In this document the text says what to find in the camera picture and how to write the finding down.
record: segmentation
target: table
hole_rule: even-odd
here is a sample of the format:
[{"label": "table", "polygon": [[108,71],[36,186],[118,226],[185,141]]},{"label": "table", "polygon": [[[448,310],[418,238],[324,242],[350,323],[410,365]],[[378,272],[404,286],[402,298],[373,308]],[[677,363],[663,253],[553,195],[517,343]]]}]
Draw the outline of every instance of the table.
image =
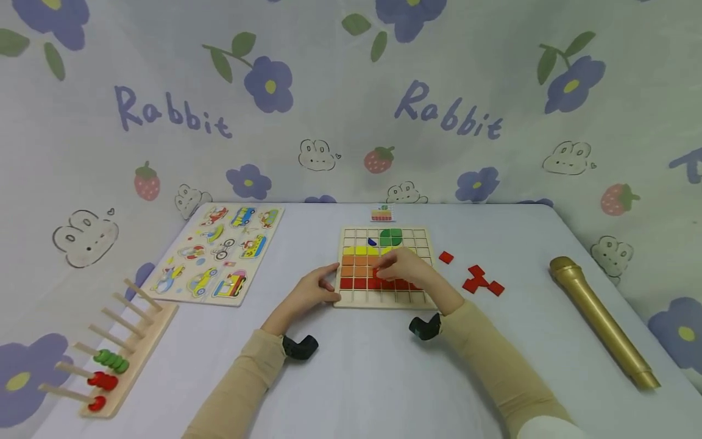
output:
[{"label": "table", "polygon": [[[114,419],[79,418],[79,405],[61,400],[34,438],[179,438],[251,332],[301,275],[336,260],[341,227],[370,224],[370,210],[287,204],[241,308],[180,304]],[[593,438],[699,437],[702,396],[551,208],[400,204],[395,211],[398,225],[426,225],[436,255],[456,257],[437,262],[438,271],[492,319]],[[548,263],[561,255],[582,266],[661,388],[639,392],[552,282]],[[461,289],[476,263],[505,287],[499,298]],[[407,329],[415,315],[428,320],[433,312],[327,307],[297,322],[288,335],[312,334],[319,350],[305,363],[288,361],[251,438],[502,437],[496,410],[466,365],[443,340],[422,342]],[[72,388],[83,386],[77,381]]]}]

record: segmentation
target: black wrist band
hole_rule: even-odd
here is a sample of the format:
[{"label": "black wrist band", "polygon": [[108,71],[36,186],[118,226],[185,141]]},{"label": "black wrist band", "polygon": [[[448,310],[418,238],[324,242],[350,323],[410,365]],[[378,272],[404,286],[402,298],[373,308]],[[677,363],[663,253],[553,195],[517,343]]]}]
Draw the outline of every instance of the black wrist band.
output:
[{"label": "black wrist band", "polygon": [[441,330],[441,315],[439,313],[434,314],[434,317],[432,317],[429,322],[415,317],[409,324],[409,330],[412,334],[419,337],[420,340],[431,340],[439,335],[439,331]]},{"label": "black wrist band", "polygon": [[285,355],[293,358],[294,360],[304,361],[312,356],[312,354],[319,347],[317,340],[308,335],[300,343],[295,343],[292,339],[288,338],[287,335],[283,335],[283,350],[285,350]]}]

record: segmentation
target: small picture card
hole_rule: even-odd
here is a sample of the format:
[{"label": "small picture card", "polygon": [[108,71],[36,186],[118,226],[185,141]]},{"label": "small picture card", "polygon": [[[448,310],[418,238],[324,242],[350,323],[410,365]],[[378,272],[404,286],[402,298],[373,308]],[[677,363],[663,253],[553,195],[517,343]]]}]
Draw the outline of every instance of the small picture card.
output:
[{"label": "small picture card", "polygon": [[393,204],[378,204],[371,210],[371,221],[378,223],[391,223],[395,221],[395,208]]}]

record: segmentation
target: strawberry print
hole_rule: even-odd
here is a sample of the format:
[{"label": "strawberry print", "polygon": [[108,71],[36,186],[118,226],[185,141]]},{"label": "strawberry print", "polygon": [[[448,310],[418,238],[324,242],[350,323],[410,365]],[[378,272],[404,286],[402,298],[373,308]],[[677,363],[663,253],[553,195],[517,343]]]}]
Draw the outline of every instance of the strawberry print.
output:
[{"label": "strawberry print", "polygon": [[156,171],[149,168],[149,162],[144,166],[137,168],[134,172],[134,189],[136,194],[146,201],[153,201],[159,196],[161,190],[161,181],[156,175]]},{"label": "strawberry print", "polygon": [[620,216],[631,210],[635,199],[641,199],[641,197],[631,192],[629,185],[617,183],[604,191],[600,205],[607,215]]},{"label": "strawberry print", "polygon": [[392,166],[395,157],[392,155],[394,146],[390,148],[378,147],[366,154],[363,163],[371,173],[385,172]]}]

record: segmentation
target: fabric backdrop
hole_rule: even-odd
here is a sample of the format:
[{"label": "fabric backdrop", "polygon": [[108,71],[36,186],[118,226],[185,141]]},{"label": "fabric backdrop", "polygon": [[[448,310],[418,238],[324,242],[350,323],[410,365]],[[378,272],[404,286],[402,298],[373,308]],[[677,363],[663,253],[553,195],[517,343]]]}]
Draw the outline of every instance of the fabric backdrop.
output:
[{"label": "fabric backdrop", "polygon": [[702,4],[5,0],[0,428],[202,202],[551,206],[702,388]]}]

